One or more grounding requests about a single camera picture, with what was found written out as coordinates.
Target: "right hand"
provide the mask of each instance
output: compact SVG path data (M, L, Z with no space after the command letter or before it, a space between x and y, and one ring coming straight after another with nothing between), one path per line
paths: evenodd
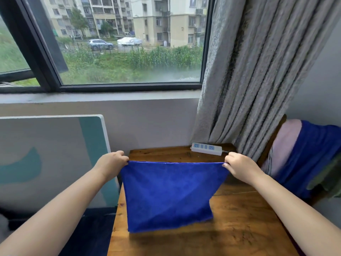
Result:
M223 167L229 170L237 179L253 185L256 179L264 174L258 165L249 157L234 152L225 157Z
M115 178L121 169L128 165L128 161L129 157L125 156L123 151L108 153L98 159L93 170L102 173L107 182Z

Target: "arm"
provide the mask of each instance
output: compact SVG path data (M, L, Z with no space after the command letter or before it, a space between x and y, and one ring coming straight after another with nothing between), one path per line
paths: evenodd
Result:
M0 256L57 256L97 192L128 164L123 155L123 151L103 155L93 169L3 241Z
M341 230L263 173L252 159L231 152L223 166L262 195L307 256L341 255Z

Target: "gray curtain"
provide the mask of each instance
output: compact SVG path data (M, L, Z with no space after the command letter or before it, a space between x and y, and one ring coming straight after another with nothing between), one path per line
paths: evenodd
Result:
M257 160L340 16L341 0L216 0L192 141Z

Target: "covered car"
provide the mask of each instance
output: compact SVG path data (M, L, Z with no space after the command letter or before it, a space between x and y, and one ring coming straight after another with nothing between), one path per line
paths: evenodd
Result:
M124 37L117 40L119 46L133 46L142 44L142 40L138 38Z

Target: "pink cloth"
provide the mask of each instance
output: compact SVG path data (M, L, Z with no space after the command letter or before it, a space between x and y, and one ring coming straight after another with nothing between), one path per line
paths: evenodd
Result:
M275 178L288 160L301 128L302 122L299 119L289 119L285 121L279 129L279 132L272 144L271 177ZM268 160L266 160L262 165L262 170L264 171L267 167Z

